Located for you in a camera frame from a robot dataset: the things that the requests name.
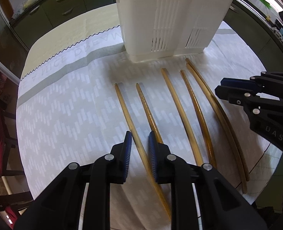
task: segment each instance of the patterned tablecloth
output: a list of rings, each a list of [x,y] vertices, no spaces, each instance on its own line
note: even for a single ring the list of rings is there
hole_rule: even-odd
[[[146,152],[150,127],[135,88],[137,82],[141,85],[164,143],[172,153],[195,164],[179,114],[161,75],[162,67],[169,72],[203,159],[207,162],[193,104],[179,73],[181,69],[186,70],[209,128],[218,170],[241,192],[238,170],[225,134],[185,66],[185,58],[189,57],[212,90],[223,77],[248,79],[265,70],[253,51],[227,24],[222,22],[204,53],[143,63],[128,60],[119,26],[81,40],[41,65],[38,63],[38,67],[25,75],[19,85],[19,149],[34,198],[70,162],[80,165],[92,163],[109,153],[114,144],[123,141],[128,126],[114,83],[119,83]],[[221,104],[247,161],[251,181],[248,182],[248,194],[244,197],[252,203],[274,172],[281,151],[249,130],[248,117],[242,107],[225,101]],[[163,190],[170,201],[170,187],[164,186]],[[170,228],[134,143],[127,182],[122,186],[111,185],[110,216],[111,227],[116,229]]]

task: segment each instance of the beige tablecloth border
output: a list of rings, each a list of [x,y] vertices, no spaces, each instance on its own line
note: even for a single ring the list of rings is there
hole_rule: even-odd
[[[114,3],[88,11],[59,25],[31,47],[21,79],[62,50],[119,24],[117,5]]]

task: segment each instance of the vent grille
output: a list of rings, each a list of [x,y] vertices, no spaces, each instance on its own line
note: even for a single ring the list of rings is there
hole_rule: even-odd
[[[173,34],[179,0],[157,0],[152,39],[152,52],[166,51]]]

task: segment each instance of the light wood chopstick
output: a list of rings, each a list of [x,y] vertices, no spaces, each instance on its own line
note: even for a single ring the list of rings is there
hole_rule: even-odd
[[[146,113],[150,128],[151,128],[152,131],[154,131],[155,138],[156,138],[157,142],[163,144],[162,137],[159,133],[159,129],[156,126],[156,123],[154,121],[152,113],[151,113],[151,111],[148,107],[147,101],[146,101],[144,94],[142,93],[142,90],[141,90],[138,83],[136,84],[136,89],[138,91],[138,95],[139,95],[139,98],[141,100],[142,106],[144,107],[144,112]]]
[[[186,113],[185,113],[185,111],[183,109],[183,106],[182,106],[182,104],[181,104],[181,102],[179,100],[178,95],[176,94],[176,91],[175,91],[175,89],[174,89],[174,87],[173,87],[173,85],[172,85],[172,83],[171,83],[171,81],[170,81],[166,71],[167,71],[166,68],[162,68],[161,69],[161,72],[162,72],[162,75],[164,77],[164,80],[165,80],[165,82],[167,84],[167,87],[168,87],[168,89],[169,89],[169,91],[171,93],[173,101],[176,104],[176,108],[177,108],[177,110],[179,112],[179,115],[180,115],[180,117],[182,119],[184,128],[185,128],[186,133],[187,133],[189,144],[191,146],[191,149],[192,149],[194,157],[195,157],[196,164],[198,166],[201,166],[203,164],[203,159],[202,159],[202,156],[201,156],[201,153],[200,153],[200,149],[198,147],[198,143],[196,141],[195,135],[194,135],[193,130],[192,130],[191,126],[190,126],[190,123],[188,121]]]
[[[213,144],[212,144],[212,141],[211,141],[211,136],[209,135],[208,128],[207,128],[204,116],[202,114],[200,105],[199,105],[197,98],[195,96],[195,93],[194,93],[193,89],[191,88],[191,85],[190,85],[190,83],[189,83],[189,81],[188,81],[188,79],[185,75],[184,70],[181,70],[180,73],[181,73],[181,76],[182,76],[182,78],[183,78],[183,80],[186,84],[186,87],[187,87],[187,90],[189,92],[191,101],[193,102],[193,105],[194,105],[194,108],[195,108],[195,111],[196,111],[196,115],[197,115],[198,122],[199,122],[199,125],[200,125],[200,128],[201,128],[203,140],[204,140],[204,143],[205,143],[205,146],[206,146],[209,163],[211,165],[213,165],[213,167],[215,169],[217,169],[217,162],[216,162],[216,158],[215,158]]]
[[[152,175],[152,168],[151,168],[151,165],[149,163],[149,159],[148,159],[147,154],[146,154],[146,152],[144,150],[142,142],[141,142],[141,140],[139,138],[137,130],[136,130],[135,126],[134,126],[132,118],[131,118],[131,116],[129,114],[128,108],[127,108],[126,103],[125,103],[125,101],[123,99],[123,96],[121,94],[121,91],[119,89],[118,84],[115,84],[115,90],[116,90],[116,93],[117,93],[117,96],[118,96],[118,99],[119,99],[119,102],[120,102],[120,105],[121,105],[124,117],[125,117],[125,119],[127,121],[127,124],[129,126],[130,131],[132,132],[133,140],[135,142],[137,151],[138,151],[139,156],[140,156],[140,158],[142,160],[142,163],[143,163],[143,165],[144,165],[144,167],[146,169],[148,177],[150,178],[150,183],[154,186],[154,189],[155,189],[155,191],[156,191],[160,201],[162,202],[163,207],[165,208],[165,211],[166,211],[169,219],[171,220],[171,211],[170,211],[169,205],[168,205],[167,200],[166,200],[166,198],[165,198],[165,196],[164,196],[164,194],[162,192],[162,188],[154,180],[154,177]]]
[[[223,116],[223,114],[225,114],[225,112],[222,109],[220,103],[218,102],[218,100],[216,99],[214,94],[212,93],[211,89],[205,83],[205,81],[203,80],[201,75],[200,74],[198,75],[198,73],[195,71],[195,68],[193,68],[193,65],[190,62],[190,60],[186,59],[186,61],[187,61],[187,64],[186,64],[187,69],[193,75],[193,77],[197,81],[198,85],[201,87],[204,95],[206,96],[207,100],[211,104],[211,107],[213,108],[214,112],[216,113],[216,115],[217,115],[217,117],[218,117],[218,119],[219,119],[219,121],[222,125],[223,130],[225,131],[226,137],[228,139],[228,142],[230,144],[231,150],[232,150],[234,158],[235,158],[235,162],[237,164],[240,179],[242,181],[243,193],[247,193],[248,188],[247,188],[247,182],[246,181],[249,180],[249,172],[248,172],[248,168],[247,168],[246,170],[247,170],[248,175],[246,176],[243,161],[241,159],[240,153],[239,153],[238,148],[236,146],[234,136],[231,133],[232,127],[230,128],[228,123],[227,123],[228,117],[227,117],[227,115],[225,115],[225,117]]]

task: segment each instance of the white plastic container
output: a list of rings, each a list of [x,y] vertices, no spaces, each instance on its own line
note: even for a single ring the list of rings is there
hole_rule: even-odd
[[[129,58],[200,53],[233,0],[116,0]]]

